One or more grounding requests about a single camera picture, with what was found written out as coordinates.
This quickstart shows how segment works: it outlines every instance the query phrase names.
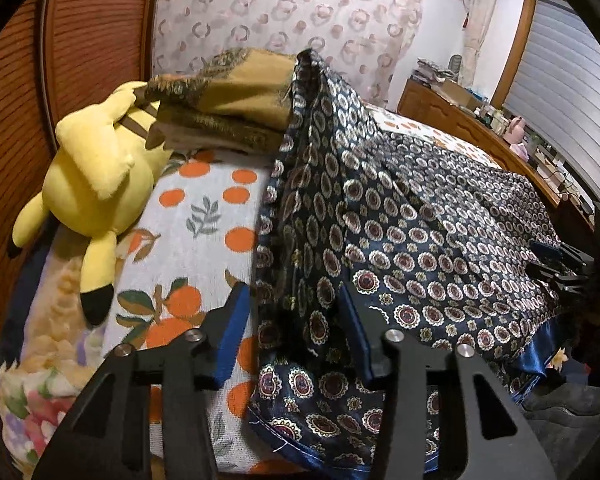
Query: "stuffed animal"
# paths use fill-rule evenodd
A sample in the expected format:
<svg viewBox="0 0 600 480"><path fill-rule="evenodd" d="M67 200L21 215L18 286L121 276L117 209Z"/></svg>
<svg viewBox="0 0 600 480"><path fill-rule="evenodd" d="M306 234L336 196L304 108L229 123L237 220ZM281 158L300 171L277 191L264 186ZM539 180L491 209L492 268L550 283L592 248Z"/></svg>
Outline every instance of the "stuffed animal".
<svg viewBox="0 0 600 480"><path fill-rule="evenodd" d="M144 100L143 82L125 83L103 103L87 106L56 126L60 148L42 192L19 213L9 255L17 255L49 213L91 239L80 274L80 300L91 325L107 317L113 298L116 237L142 213L171 152L146 150L158 103Z"/></svg>

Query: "window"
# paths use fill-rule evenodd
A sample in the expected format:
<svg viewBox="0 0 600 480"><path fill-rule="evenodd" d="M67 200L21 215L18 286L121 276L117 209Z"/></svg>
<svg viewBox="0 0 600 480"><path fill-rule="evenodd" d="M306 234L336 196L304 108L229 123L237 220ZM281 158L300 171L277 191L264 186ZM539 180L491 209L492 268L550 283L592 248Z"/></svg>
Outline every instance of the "window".
<svg viewBox="0 0 600 480"><path fill-rule="evenodd" d="M524 117L600 200L600 46L564 0L529 1L492 104Z"/></svg>

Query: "screw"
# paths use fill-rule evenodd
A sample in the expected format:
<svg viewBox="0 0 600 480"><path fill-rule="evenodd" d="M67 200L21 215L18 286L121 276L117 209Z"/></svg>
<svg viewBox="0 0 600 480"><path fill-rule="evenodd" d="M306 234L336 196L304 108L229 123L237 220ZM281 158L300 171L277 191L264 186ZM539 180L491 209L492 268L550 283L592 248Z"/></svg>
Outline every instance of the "screw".
<svg viewBox="0 0 600 480"><path fill-rule="evenodd" d="M384 333L384 338L392 343L399 343L404 339L404 333L401 330L392 328Z"/></svg>
<svg viewBox="0 0 600 480"><path fill-rule="evenodd" d="M458 352L462 357L473 357L475 354L474 347L467 344L461 344L456 347L456 352Z"/></svg>
<svg viewBox="0 0 600 480"><path fill-rule="evenodd" d="M134 351L134 348L129 343L124 343L122 345L118 345L113 349L113 353L118 357L126 357L131 352Z"/></svg>
<svg viewBox="0 0 600 480"><path fill-rule="evenodd" d="M184 333L184 339L186 339L190 343L197 343L199 341L202 341L204 338L204 333L198 330L197 328L192 328Z"/></svg>

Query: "patterned curtain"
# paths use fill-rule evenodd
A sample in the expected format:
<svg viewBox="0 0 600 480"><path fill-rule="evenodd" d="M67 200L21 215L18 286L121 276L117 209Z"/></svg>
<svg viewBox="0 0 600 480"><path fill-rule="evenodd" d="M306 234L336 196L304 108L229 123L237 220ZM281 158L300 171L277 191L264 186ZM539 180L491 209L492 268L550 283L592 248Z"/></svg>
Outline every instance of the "patterned curtain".
<svg viewBox="0 0 600 480"><path fill-rule="evenodd" d="M195 73L236 46L312 47L367 101L384 106L422 0L157 0L154 75Z"/></svg>

